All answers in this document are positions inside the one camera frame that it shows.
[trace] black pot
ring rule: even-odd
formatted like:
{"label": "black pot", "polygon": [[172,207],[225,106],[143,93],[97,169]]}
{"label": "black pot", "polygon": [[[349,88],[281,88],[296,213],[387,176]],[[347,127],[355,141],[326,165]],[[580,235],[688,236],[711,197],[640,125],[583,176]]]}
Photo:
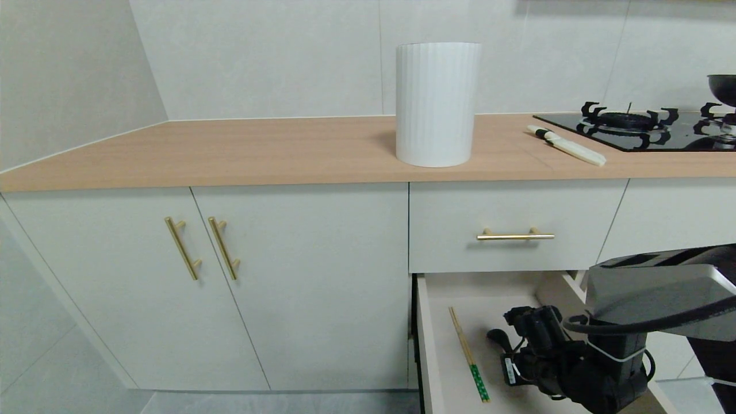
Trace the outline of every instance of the black pot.
{"label": "black pot", "polygon": [[736,74],[709,74],[708,86],[721,103],[736,106]]}

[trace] backsplash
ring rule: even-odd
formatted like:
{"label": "backsplash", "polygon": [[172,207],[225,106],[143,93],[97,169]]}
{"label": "backsplash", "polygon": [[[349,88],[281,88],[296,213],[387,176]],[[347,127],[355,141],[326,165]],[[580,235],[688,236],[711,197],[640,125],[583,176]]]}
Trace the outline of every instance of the backsplash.
{"label": "backsplash", "polygon": [[395,47],[484,45],[479,113],[681,106],[736,72],[736,4],[131,0],[171,119],[394,113]]}

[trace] kitchen counter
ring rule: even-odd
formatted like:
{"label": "kitchen counter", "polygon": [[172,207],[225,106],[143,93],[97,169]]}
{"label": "kitchen counter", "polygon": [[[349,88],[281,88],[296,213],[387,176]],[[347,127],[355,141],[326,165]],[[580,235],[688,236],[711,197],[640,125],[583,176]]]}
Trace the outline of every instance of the kitchen counter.
{"label": "kitchen counter", "polygon": [[433,169],[394,155],[393,116],[158,124],[0,175],[0,191],[406,181],[736,177],[730,152],[621,152],[551,129],[606,156],[596,167],[526,131],[531,114],[478,115],[473,157]]}

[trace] open drawer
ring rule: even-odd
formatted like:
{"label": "open drawer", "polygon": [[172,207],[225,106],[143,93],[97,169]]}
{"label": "open drawer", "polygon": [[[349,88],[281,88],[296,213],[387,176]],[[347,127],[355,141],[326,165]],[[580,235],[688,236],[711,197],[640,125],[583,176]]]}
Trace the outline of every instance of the open drawer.
{"label": "open drawer", "polygon": [[[503,314],[514,306],[553,304],[567,316],[583,313],[584,293],[561,273],[458,273],[419,275],[414,283],[416,348],[420,356],[420,390],[425,413],[431,414],[589,414],[569,399],[553,401],[534,386],[507,387],[500,370],[500,350],[486,332],[502,328],[512,345],[520,338]],[[488,391],[481,402],[468,368],[449,307],[467,337],[468,346]],[[622,410],[623,414],[675,414],[656,383]]]}

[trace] white wall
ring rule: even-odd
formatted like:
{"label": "white wall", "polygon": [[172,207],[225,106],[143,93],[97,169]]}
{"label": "white wall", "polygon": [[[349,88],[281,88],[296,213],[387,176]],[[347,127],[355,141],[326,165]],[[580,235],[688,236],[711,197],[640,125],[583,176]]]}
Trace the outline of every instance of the white wall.
{"label": "white wall", "polygon": [[2,0],[0,169],[166,120],[128,0]]}
{"label": "white wall", "polygon": [[699,108],[736,3],[130,0],[171,119],[394,113],[402,43],[484,45],[479,113]]}

